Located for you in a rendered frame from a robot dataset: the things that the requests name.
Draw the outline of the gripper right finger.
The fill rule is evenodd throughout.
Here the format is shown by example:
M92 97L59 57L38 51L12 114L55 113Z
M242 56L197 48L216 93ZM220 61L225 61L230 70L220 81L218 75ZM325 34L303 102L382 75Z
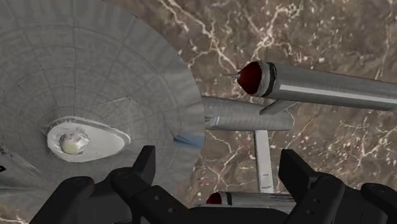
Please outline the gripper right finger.
M397 224L397 190L391 187L353 189L289 149L281 151L278 175L296 202L283 224Z

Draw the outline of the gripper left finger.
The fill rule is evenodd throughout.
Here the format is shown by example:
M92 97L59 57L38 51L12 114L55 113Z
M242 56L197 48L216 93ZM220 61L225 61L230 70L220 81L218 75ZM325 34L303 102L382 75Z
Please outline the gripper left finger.
M145 146L131 167L111 171L104 181L65 179L29 224L199 224L198 216L152 184L154 146Z

